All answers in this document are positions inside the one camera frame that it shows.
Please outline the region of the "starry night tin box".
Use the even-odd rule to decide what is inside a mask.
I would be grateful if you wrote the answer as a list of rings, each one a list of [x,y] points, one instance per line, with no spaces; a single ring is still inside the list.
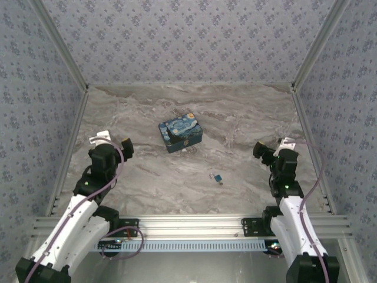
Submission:
[[[193,113],[164,121],[158,129],[169,153],[201,143],[203,138],[203,129]],[[184,146],[184,141],[188,141],[188,146]]]

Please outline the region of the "aluminium base beam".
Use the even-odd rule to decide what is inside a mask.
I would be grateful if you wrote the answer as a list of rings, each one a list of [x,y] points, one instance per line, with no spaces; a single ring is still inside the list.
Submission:
[[[243,239],[243,218],[246,215],[144,215],[121,216],[139,219],[139,229],[147,240],[235,240]],[[344,215],[311,214],[313,228],[320,240],[352,238],[349,221]],[[60,217],[38,217],[29,230],[31,238],[45,239],[52,232]],[[83,222],[89,232],[107,232],[108,222],[91,217]]]

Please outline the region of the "aluminium side rail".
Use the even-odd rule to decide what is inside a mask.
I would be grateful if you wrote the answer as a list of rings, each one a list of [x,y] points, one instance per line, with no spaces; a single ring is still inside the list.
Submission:
[[[61,190],[64,186],[65,178],[67,176],[68,168],[71,161],[71,156],[73,153],[73,149],[75,146],[75,142],[77,139],[77,135],[80,129],[81,120],[85,111],[85,106],[88,100],[88,89],[84,90],[80,103],[78,105],[78,110],[73,122],[73,126],[71,129],[70,136],[67,141],[67,146],[62,158],[62,163],[60,169],[57,173],[57,179],[54,183],[54,187],[52,189],[51,197],[49,198],[49,202],[47,205],[47,209],[45,212],[45,216],[51,216],[54,210],[54,204],[56,199],[59,197]]]
[[[306,142],[310,143],[310,145],[308,145],[310,158],[312,159],[316,175],[319,178],[318,186],[320,187],[321,192],[326,197],[326,209],[329,213],[335,215],[337,214],[337,210],[335,203],[333,201],[328,180],[325,175],[325,158],[323,157],[323,152],[321,152],[319,146],[317,146],[315,143],[313,134],[310,129],[309,120],[306,117],[305,109],[300,99],[300,95],[294,88],[292,88],[292,97],[296,107],[297,114],[299,116],[299,121],[303,129],[305,140]]]

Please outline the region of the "black mounting bracket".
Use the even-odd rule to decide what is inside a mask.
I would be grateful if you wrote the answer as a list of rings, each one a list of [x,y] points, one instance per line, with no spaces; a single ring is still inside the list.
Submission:
[[[119,220],[118,228],[128,227],[118,232],[120,237],[136,238],[139,232],[135,228],[139,228],[139,218],[121,218]]]
[[[244,237],[267,235],[262,218],[243,218],[241,225]]]

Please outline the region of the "aluminium frame post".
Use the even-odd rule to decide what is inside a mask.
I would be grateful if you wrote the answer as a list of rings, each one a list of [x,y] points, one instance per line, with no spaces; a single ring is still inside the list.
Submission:
[[[334,3],[321,25],[317,36],[312,42],[295,79],[292,81],[292,89],[294,92],[298,92],[302,87],[349,3],[350,0],[334,0]]]
[[[87,90],[87,83],[84,76],[76,64],[73,56],[71,55],[67,44],[64,42],[63,37],[59,33],[57,26],[53,18],[50,16],[42,0],[28,0],[34,12],[36,13],[41,25],[44,27],[51,41],[53,42],[55,49],[61,56],[65,66],[68,68],[76,85],[82,90]]]

